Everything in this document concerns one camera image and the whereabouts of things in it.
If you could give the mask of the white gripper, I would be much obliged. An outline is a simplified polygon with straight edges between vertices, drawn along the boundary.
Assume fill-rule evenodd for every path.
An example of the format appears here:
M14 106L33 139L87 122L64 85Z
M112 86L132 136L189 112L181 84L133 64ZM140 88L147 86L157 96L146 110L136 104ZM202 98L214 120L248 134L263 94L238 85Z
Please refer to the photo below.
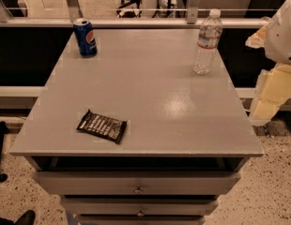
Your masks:
M245 45L254 49L265 47L268 59L284 63L271 71L262 69L255 86L249 119L270 121L291 98L291 0L285 0L268 25L248 37Z

